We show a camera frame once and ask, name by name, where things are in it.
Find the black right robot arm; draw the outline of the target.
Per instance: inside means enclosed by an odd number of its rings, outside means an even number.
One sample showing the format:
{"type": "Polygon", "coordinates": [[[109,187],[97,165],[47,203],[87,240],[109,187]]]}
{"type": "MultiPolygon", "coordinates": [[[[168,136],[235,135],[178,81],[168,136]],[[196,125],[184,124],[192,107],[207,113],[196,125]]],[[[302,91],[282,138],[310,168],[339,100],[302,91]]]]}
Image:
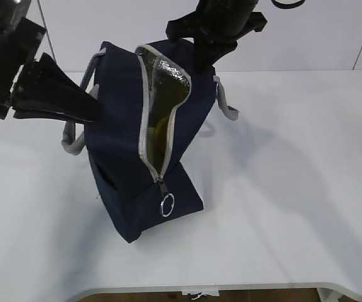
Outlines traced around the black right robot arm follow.
{"type": "Polygon", "coordinates": [[[254,9],[258,1],[199,1],[195,11],[167,23],[167,38],[176,43],[194,40],[194,67],[201,73],[235,51],[238,40],[248,33],[261,32],[267,20],[254,9]]]}

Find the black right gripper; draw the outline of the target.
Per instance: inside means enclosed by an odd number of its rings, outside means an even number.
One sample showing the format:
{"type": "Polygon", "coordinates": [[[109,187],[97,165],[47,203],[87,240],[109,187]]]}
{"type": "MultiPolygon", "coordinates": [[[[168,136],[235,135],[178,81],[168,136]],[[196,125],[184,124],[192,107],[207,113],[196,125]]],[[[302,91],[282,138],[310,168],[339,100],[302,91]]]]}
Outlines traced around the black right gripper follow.
{"type": "Polygon", "coordinates": [[[199,1],[193,12],[170,20],[165,33],[171,42],[194,39],[194,67],[202,73],[233,52],[238,46],[236,40],[264,29],[267,20],[254,11],[257,4],[245,0],[199,1]]]}

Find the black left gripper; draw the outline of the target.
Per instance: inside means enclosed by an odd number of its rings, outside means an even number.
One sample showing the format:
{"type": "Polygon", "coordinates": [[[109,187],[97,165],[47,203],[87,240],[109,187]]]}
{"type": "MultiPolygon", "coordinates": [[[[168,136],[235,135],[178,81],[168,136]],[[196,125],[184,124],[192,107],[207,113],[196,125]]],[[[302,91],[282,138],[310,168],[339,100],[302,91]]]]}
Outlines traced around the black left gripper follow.
{"type": "Polygon", "coordinates": [[[99,101],[74,83],[48,54],[33,60],[46,29],[26,17],[30,6],[31,1],[0,1],[0,119],[12,107],[13,117],[22,120],[97,121],[102,112],[99,101]]]}

